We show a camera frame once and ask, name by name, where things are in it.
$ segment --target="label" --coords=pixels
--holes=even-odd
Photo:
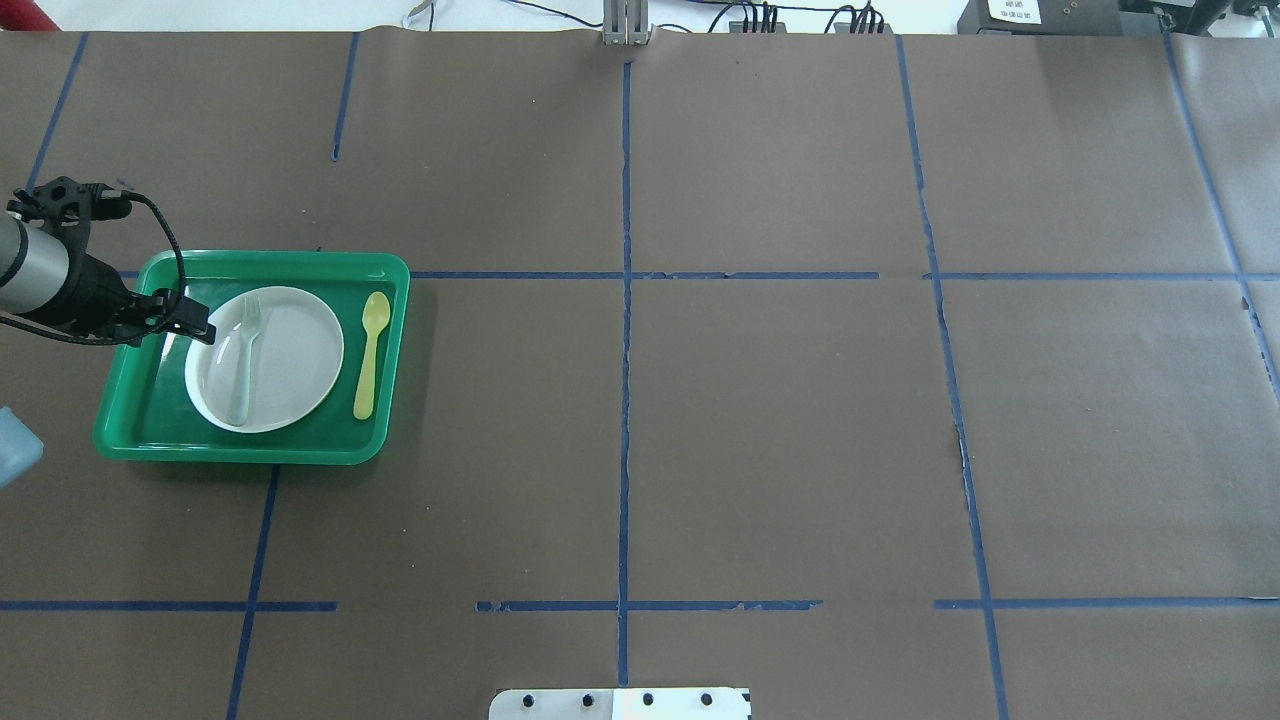
[[[1039,24],[1039,0],[987,0],[991,19]]]

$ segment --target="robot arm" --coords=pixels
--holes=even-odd
[[[76,345],[137,346],[160,332],[214,342],[209,307],[184,295],[182,250],[151,200],[65,177],[14,195],[12,217],[0,215],[0,310],[59,332],[3,315],[0,324]],[[178,263],[177,290],[132,292],[120,273],[88,254],[90,223],[124,218],[133,202],[150,208],[168,236]]]

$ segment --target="green tray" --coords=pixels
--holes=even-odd
[[[394,255],[375,252],[183,252],[188,295],[216,309],[256,287],[284,284],[324,300],[342,324],[346,351],[333,391],[297,423],[259,434],[223,430],[205,420],[187,397],[184,366],[192,341],[152,336],[142,347],[120,347],[111,364],[93,445],[115,460],[182,462],[280,462],[356,465],[387,441],[396,366],[399,361],[410,273]],[[172,252],[156,255],[138,273],[137,291],[177,284]],[[378,341],[378,398],[367,420],[352,416],[365,350],[361,316],[374,291],[387,293],[392,322]]]

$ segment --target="red object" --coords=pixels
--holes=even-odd
[[[0,0],[0,27],[5,29],[61,29],[36,5],[36,0]]]

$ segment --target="blue object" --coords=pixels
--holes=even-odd
[[[45,443],[8,407],[0,407],[0,488],[45,455]]]

